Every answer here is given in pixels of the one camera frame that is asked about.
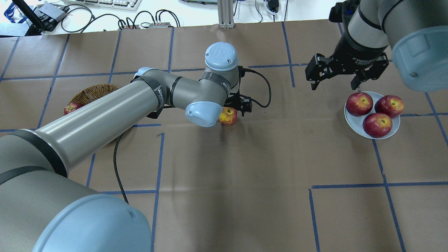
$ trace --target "plate of apples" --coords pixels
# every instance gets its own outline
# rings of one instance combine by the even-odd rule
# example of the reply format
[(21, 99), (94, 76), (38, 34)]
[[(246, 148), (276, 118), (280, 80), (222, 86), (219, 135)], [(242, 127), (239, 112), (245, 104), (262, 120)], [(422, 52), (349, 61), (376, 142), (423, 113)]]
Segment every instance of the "plate of apples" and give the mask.
[(344, 115), (350, 128), (369, 139), (386, 139), (400, 126), (405, 104), (398, 96), (357, 92), (345, 103)]

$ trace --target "brown table surface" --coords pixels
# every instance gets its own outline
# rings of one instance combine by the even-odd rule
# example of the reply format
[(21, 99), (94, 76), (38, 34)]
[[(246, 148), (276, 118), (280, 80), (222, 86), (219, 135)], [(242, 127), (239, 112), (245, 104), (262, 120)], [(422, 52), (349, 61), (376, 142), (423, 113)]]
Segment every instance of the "brown table surface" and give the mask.
[[(122, 87), (142, 66), (198, 79), (206, 48), (230, 42), (240, 65), (269, 79), (267, 109), (212, 128), (165, 109), (120, 144), (121, 180), (155, 251), (446, 251), (448, 91), (406, 88), (391, 62), (360, 90), (401, 97), (400, 128), (383, 140), (357, 135), (344, 118), (352, 76), (316, 91), (305, 80), (312, 56), (331, 55), (340, 36), (338, 24), (318, 20), (0, 39), (0, 136), (44, 126), (80, 90)], [(257, 75), (241, 92), (267, 102)], [(113, 147), (69, 179), (121, 197)]]

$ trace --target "red apple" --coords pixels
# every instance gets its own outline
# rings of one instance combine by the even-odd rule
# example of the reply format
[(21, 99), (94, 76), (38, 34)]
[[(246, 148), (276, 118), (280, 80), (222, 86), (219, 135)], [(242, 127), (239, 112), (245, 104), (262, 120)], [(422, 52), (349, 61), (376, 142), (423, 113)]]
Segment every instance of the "red apple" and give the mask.
[(368, 114), (373, 108), (372, 97), (364, 92), (354, 93), (349, 96), (345, 104), (347, 111), (356, 117)]
[(77, 103), (77, 102), (71, 102), (69, 103), (65, 108), (64, 108), (64, 115), (75, 111), (76, 109), (80, 108), (84, 106), (84, 104), (82, 103)]
[(234, 108), (223, 107), (219, 120), (222, 124), (232, 125), (237, 121), (237, 113), (238, 111)]
[(371, 137), (384, 137), (391, 132), (392, 119), (384, 113), (373, 113), (364, 119), (362, 128)]
[(395, 118), (403, 112), (404, 102), (398, 96), (383, 96), (375, 103), (375, 111)]

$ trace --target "white floor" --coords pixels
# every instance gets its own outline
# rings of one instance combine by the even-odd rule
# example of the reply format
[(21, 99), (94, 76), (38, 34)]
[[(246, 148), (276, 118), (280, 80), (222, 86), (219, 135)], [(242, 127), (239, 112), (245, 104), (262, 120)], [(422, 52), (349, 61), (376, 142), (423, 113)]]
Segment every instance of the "white floor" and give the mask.
[[(4, 10), (9, 6), (11, 0), (0, 0), (0, 22), (9, 22), (3, 15)], [(168, 9), (173, 11), (181, 22), (181, 26), (203, 26), (213, 25), (218, 23), (218, 8), (216, 4), (201, 4), (197, 2), (184, 2), (182, 0), (142, 0), (138, 10), (117, 10), (112, 8), (99, 8), (90, 7), (93, 14), (98, 17), (105, 13), (115, 14), (121, 19), (129, 17), (134, 19), (135, 15), (143, 10), (151, 12), (153, 15), (159, 9)], [(267, 12), (263, 0), (245, 0), (239, 1), (238, 7), (235, 13), (235, 23), (256, 23), (261, 20), (261, 16), (255, 9), (255, 1), (257, 7), (263, 16), (263, 22), (272, 22), (273, 16)], [(283, 21), (285, 19), (286, 1), (280, 0), (280, 9), (276, 17), (276, 21)], [(330, 12), (330, 8), (335, 5), (336, 2), (341, 0), (289, 0), (288, 11), (286, 14), (286, 21), (292, 20), (315, 20), (315, 19), (327, 19)], [(35, 0), (26, 0), (29, 5), (36, 4)], [(87, 11), (77, 10), (69, 15), (64, 20), (64, 27), (67, 30), (77, 30), (86, 25), (89, 21), (90, 14)], [(136, 24), (142, 22), (150, 22), (151, 18), (148, 14), (141, 14)], [(168, 14), (162, 15), (163, 22), (171, 22), (175, 24), (173, 18)], [(85, 32), (89, 31), (103, 31), (103, 30), (117, 30), (117, 18), (113, 16), (105, 16), (94, 23), (92, 23)], [(46, 34), (61, 34), (66, 33), (62, 30), (60, 25), (51, 33)]]

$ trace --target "white keyboard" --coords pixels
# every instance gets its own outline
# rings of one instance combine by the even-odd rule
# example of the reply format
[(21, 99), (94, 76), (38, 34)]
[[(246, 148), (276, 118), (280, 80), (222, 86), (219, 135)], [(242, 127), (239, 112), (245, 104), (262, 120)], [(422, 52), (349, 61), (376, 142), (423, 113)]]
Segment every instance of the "white keyboard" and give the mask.
[(66, 5), (82, 4), (114, 9), (137, 10), (142, 0), (63, 0)]

